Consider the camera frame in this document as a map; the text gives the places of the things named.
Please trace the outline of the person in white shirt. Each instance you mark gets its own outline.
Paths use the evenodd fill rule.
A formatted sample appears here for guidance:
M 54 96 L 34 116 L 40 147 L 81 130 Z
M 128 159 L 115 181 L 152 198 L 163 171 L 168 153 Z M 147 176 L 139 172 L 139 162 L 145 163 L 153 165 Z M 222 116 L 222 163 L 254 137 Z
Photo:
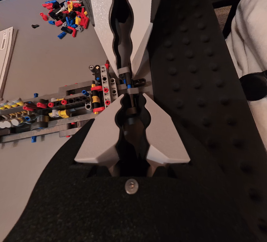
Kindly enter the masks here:
M 241 0 L 226 39 L 238 77 L 267 70 L 267 0 Z M 248 101 L 267 148 L 267 97 Z

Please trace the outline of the black round disc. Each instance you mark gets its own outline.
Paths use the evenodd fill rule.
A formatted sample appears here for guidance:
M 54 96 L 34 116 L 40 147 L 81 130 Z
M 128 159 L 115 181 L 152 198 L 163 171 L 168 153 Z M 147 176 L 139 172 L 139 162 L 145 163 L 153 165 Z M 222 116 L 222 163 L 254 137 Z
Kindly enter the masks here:
M 247 101 L 267 97 L 267 71 L 249 73 L 239 79 Z

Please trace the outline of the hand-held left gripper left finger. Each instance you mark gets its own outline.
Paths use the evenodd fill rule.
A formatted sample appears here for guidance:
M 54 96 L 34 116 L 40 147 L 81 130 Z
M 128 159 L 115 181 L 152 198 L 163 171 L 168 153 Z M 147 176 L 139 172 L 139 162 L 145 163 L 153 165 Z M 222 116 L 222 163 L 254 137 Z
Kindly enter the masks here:
M 76 162 L 106 166 L 112 176 L 118 175 L 115 165 L 119 161 L 116 144 L 120 129 L 115 123 L 115 116 L 122 108 L 123 97 L 124 94 L 120 95 L 95 118 L 75 157 Z

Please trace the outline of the lego instruction booklet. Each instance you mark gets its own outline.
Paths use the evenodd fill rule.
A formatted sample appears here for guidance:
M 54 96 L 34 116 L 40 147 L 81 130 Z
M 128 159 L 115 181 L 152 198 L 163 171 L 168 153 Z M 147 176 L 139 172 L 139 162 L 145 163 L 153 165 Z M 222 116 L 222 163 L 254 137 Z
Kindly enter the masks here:
M 17 30 L 14 27 L 0 31 L 0 100 L 3 100 L 16 36 Z

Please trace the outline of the black chair frame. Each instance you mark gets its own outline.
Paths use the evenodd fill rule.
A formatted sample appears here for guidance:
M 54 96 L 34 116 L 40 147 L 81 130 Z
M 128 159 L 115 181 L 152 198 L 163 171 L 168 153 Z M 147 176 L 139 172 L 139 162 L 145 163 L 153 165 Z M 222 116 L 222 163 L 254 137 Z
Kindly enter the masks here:
M 225 39 L 231 32 L 232 20 L 239 2 L 240 0 L 220 0 L 212 2 L 220 29 Z

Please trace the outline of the black dotted pad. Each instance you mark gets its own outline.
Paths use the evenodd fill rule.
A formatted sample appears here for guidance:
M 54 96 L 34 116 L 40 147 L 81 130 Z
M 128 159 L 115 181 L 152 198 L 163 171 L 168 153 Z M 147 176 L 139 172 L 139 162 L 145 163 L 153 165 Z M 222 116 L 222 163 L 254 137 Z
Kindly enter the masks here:
M 148 51 L 191 159 L 140 182 L 158 239 L 266 241 L 266 149 L 210 0 L 161 0 Z

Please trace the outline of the grey lego car chassis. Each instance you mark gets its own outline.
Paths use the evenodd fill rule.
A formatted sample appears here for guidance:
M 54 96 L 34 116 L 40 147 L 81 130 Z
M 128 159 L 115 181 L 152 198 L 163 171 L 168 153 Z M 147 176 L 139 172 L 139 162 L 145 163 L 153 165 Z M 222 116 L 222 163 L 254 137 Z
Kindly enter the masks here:
M 135 96 L 146 85 L 144 78 L 133 80 L 128 67 L 118 70 L 119 78 L 110 74 L 107 60 L 102 66 L 90 65 L 94 80 L 60 87 L 57 93 L 32 99 L 1 101 L 1 143 L 14 142 L 59 133 L 71 137 L 89 120 L 108 108 L 121 94 L 129 93 L 130 107 L 136 113 Z

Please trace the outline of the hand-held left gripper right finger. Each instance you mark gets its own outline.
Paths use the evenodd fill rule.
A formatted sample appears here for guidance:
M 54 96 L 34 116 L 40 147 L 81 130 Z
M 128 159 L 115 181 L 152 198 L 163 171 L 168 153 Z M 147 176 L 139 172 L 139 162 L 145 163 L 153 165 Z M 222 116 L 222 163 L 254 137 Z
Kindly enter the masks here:
M 140 120 L 144 126 L 140 141 L 140 157 L 147 176 L 158 167 L 187 164 L 190 157 L 172 118 L 147 94 L 139 95 Z

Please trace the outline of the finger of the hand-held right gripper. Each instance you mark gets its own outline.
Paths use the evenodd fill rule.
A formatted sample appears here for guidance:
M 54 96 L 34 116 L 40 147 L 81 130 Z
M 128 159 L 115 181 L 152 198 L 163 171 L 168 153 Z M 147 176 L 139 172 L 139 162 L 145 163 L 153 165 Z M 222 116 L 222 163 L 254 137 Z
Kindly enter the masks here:
M 130 33 L 132 53 L 130 56 L 132 75 L 138 73 L 144 51 L 152 31 L 152 0 L 128 0 L 133 13 L 133 25 Z
M 112 19 L 115 0 L 90 0 L 94 29 L 115 74 L 121 64 L 118 53 L 118 34 Z

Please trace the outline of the pile of small lego pieces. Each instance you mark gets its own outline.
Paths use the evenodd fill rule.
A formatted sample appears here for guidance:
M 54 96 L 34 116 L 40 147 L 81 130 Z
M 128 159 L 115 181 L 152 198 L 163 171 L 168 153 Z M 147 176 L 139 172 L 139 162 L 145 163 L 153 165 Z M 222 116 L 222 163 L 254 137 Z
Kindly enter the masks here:
M 89 26 L 89 16 L 83 0 L 48 0 L 42 4 L 48 12 L 40 16 L 48 24 L 60 29 L 57 35 L 62 40 L 66 35 L 75 38 Z

